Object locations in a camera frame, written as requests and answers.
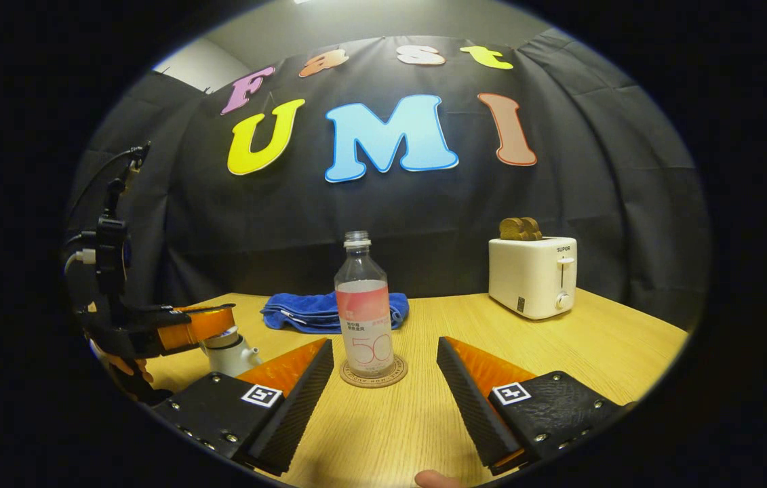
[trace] letter m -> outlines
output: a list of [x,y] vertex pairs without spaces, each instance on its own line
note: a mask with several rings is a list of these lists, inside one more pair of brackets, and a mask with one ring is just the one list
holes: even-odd
[[450,169],[458,155],[446,147],[437,106],[440,97],[411,95],[399,100],[387,123],[361,103],[332,108],[326,114],[334,123],[334,160],[326,170],[327,182],[346,182],[365,175],[365,164],[356,157],[356,144],[362,147],[380,173],[392,166],[395,152],[406,139],[408,151],[401,167],[408,171]]

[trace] number 50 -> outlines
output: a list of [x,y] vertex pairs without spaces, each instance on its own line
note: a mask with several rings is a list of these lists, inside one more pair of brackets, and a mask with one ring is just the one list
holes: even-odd
[[371,346],[368,346],[368,344],[364,343],[368,340],[371,339],[353,338],[353,346],[368,347],[368,352],[371,352],[371,357],[368,359],[368,361],[359,361],[359,359],[356,359],[359,364],[368,364],[372,359],[377,359],[377,361],[386,361],[386,359],[389,359],[389,356],[392,355],[392,337],[389,337],[388,333],[377,336],[377,339],[371,343]]

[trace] cork coaster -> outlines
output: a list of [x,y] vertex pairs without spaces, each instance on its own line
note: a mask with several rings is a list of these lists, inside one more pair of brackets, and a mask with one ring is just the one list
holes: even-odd
[[358,386],[359,388],[382,388],[383,386],[395,385],[395,383],[398,383],[408,374],[408,364],[398,354],[395,355],[393,364],[395,364],[395,368],[393,368],[392,373],[381,378],[362,378],[356,376],[350,371],[346,361],[340,365],[339,372],[342,380],[350,383],[350,385]]

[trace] wooden table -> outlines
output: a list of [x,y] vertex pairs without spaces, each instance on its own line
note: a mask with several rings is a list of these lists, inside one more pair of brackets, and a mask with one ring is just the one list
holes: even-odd
[[[320,339],[262,323],[268,297],[230,293],[201,305],[235,303],[238,330],[263,361]],[[333,340],[334,370],[281,481],[300,487],[408,487],[435,469],[466,486],[495,478],[482,466],[458,407],[435,362],[438,337],[451,336],[532,373],[567,371],[619,405],[641,398],[687,338],[683,330],[646,313],[577,289],[575,307],[529,321],[487,293],[411,299],[407,321],[393,331],[405,359],[402,381],[379,389],[345,383],[342,336]],[[178,392],[209,373],[200,349],[148,360],[154,387]]]

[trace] toaster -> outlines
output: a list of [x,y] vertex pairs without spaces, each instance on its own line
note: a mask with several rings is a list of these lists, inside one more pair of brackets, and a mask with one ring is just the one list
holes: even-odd
[[529,319],[573,308],[576,240],[489,241],[489,296]]

